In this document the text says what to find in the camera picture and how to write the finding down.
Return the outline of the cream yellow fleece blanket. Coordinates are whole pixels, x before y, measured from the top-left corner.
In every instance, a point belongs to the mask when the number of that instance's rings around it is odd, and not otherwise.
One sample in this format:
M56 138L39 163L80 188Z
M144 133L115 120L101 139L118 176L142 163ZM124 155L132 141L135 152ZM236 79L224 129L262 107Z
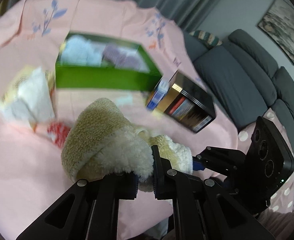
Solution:
M84 109L71 128L61 154L64 171L71 181L99 180L112 173L133 172L138 188L151 192L154 159L152 145L171 167L193 172L190 148L165 135L131 123L109 99L95 100Z

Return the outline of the blue plush toy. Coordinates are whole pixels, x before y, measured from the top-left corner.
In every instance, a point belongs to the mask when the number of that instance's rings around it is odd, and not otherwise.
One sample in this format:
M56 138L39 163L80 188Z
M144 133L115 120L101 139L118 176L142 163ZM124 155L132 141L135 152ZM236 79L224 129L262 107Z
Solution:
M105 46L83 36L72 35L60 46L60 63L76 66L100 66Z

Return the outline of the white soft cloth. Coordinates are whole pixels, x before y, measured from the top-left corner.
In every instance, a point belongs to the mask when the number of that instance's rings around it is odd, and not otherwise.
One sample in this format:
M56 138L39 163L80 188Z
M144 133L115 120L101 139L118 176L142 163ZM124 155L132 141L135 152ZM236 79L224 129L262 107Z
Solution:
M37 124L55 119L52 93L53 71L26 65L8 85L0 98L0 113L9 122L23 122L35 130Z

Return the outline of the black gold tin box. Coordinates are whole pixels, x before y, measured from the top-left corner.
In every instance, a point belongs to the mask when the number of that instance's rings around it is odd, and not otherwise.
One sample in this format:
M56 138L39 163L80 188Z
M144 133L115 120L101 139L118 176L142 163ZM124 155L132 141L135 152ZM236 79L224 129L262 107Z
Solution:
M177 71L165 85L167 91L155 109L198 133L216 118L213 98L182 72Z

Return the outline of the blue white small carton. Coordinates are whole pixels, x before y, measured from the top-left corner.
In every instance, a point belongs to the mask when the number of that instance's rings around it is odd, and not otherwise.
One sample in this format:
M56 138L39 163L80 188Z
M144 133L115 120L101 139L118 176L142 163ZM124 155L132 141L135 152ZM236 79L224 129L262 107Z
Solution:
M161 79L154 90L151 92L147 102L146 107L148 110L153 111L160 101L166 96L170 89L170 81L167 79Z

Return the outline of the red patterned small item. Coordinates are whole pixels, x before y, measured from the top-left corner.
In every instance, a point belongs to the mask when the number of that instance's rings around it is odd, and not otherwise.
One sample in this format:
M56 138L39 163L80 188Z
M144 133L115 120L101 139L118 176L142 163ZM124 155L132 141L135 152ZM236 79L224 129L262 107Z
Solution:
M55 121L47 127L47 135L58 148L63 148L70 130L70 126L67 126L63 122Z

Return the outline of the grey sofa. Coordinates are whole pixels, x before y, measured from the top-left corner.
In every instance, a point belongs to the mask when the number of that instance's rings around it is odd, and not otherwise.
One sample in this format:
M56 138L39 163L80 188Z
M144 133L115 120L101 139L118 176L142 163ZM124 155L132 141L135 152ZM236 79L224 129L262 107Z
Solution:
M246 152L258 116L275 123L294 155L294 81L284 67L242 29L219 45L200 32L184 33L187 54L215 102L238 130L238 149ZM294 173L271 198L271 209L294 211Z

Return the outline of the striped cushion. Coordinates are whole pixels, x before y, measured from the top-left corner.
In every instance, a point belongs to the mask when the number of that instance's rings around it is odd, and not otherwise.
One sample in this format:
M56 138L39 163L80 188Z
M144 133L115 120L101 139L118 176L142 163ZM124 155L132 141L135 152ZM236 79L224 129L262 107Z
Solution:
M212 49L223 44L218 36L204 30L195 30L189 34L192 37L200 40L208 49Z

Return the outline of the purple mesh bath sponge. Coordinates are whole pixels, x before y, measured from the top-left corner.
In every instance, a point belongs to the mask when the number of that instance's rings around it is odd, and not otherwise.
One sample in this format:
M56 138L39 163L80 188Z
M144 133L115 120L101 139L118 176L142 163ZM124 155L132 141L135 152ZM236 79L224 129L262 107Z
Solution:
M136 49L108 43L103 50L103 59L118 69L149 72L149 68Z

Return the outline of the green open box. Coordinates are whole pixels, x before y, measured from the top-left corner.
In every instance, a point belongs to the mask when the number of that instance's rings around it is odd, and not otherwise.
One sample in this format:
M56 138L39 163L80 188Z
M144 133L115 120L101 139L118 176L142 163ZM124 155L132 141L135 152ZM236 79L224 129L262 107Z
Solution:
M92 42L101 43L105 47L108 43L113 43L136 49L147 64L149 72L118 69L104 59L100 66L61 64L59 52L56 60L56 85L58 88L110 88L151 91L162 77L153 59L141 44L110 36L75 32L70 32L65 40L72 35L83 36Z

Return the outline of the framed wall picture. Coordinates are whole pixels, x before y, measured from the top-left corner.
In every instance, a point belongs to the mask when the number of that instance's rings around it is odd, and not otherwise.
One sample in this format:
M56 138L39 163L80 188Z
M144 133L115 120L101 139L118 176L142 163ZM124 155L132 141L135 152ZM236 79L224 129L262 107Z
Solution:
M257 27L269 36L294 64L294 8L285 0L274 0Z

